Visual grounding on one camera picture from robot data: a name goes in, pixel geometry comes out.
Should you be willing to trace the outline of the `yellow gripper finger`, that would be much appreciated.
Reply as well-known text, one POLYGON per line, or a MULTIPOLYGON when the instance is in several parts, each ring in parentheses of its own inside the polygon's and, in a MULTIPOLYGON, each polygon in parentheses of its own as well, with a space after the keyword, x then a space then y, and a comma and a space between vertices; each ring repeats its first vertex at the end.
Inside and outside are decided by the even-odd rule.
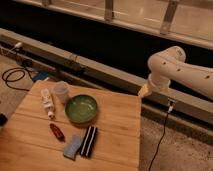
POLYGON ((140 98, 144 98, 149 96, 152 93, 152 90, 148 84, 144 84, 138 92, 138 96, 140 98))

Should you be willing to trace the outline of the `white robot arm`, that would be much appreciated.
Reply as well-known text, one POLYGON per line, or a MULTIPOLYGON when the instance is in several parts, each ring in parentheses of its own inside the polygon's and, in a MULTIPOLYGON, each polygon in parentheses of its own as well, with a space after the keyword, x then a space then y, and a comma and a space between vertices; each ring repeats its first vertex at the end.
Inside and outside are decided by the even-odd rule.
POLYGON ((153 91, 168 91, 174 80, 213 100, 213 68, 185 62, 186 54, 179 46, 172 46, 151 55, 148 67, 151 73, 138 92, 140 98, 153 91))

